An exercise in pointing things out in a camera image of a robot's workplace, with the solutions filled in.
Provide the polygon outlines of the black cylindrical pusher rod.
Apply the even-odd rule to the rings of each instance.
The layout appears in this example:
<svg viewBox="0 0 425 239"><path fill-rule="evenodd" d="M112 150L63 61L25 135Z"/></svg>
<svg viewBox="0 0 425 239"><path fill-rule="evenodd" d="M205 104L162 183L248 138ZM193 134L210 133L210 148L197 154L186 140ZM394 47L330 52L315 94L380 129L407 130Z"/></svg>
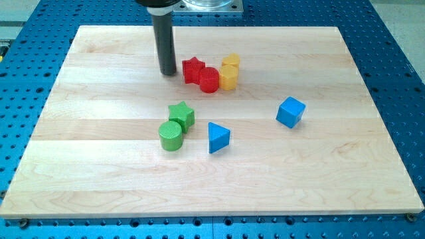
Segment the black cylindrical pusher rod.
<svg viewBox="0 0 425 239"><path fill-rule="evenodd" d="M148 7L147 11L152 19L160 71L163 75L172 76L177 71L171 14L172 7Z"/></svg>

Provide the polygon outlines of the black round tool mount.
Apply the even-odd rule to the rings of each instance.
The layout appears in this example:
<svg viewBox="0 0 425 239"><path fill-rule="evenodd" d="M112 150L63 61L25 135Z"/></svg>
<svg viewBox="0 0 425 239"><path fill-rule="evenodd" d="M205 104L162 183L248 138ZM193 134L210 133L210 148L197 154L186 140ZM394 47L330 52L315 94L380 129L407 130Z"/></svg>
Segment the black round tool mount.
<svg viewBox="0 0 425 239"><path fill-rule="evenodd" d="M180 2L180 0L135 0L135 1L144 7L152 7L152 8L170 7Z"/></svg>

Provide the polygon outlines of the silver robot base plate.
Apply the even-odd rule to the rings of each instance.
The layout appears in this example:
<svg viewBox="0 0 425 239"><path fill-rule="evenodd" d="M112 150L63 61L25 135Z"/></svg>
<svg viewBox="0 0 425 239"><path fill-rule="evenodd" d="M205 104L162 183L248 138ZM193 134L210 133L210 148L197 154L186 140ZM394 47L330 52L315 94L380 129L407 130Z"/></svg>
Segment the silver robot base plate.
<svg viewBox="0 0 425 239"><path fill-rule="evenodd" d="M242 13L244 7L243 0L181 0L173 10L175 13Z"/></svg>

